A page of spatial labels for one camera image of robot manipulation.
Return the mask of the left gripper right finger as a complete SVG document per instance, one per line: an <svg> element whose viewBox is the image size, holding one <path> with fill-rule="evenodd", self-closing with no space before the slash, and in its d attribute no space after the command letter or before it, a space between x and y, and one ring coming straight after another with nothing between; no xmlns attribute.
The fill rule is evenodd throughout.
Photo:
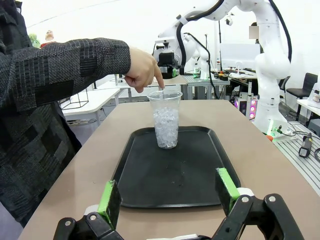
<svg viewBox="0 0 320 240"><path fill-rule="evenodd" d="M303 240L293 215L281 195L268 194L264 199L240 193L226 168L217 168L215 190L225 218L213 240L239 240L246 226L256 226L266 240Z"/></svg>

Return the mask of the person's left hand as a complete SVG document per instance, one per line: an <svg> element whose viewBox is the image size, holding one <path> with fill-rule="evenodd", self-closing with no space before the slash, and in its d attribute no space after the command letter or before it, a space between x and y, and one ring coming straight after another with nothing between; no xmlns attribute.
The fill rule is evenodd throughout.
<svg viewBox="0 0 320 240"><path fill-rule="evenodd" d="M138 93L142 93L144 88L157 80L161 89L165 88L164 80L160 68L155 58L138 48L130 47L130 69L125 74L126 83L134 88Z"/></svg>

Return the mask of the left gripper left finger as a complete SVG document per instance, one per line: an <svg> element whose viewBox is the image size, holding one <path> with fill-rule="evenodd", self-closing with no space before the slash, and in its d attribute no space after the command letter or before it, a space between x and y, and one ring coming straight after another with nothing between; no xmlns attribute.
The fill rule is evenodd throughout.
<svg viewBox="0 0 320 240"><path fill-rule="evenodd" d="M62 218L54 233L55 240L122 240L116 231L122 198L117 182L106 183L97 210L83 215L80 220Z"/></svg>

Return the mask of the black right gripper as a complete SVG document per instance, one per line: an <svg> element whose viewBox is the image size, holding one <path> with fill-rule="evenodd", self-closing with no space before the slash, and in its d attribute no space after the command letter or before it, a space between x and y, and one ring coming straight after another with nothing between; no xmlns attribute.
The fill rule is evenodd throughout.
<svg viewBox="0 0 320 240"><path fill-rule="evenodd" d="M162 52L158 56L158 67L163 79L172 79L180 74L179 58L174 52Z"/></svg>

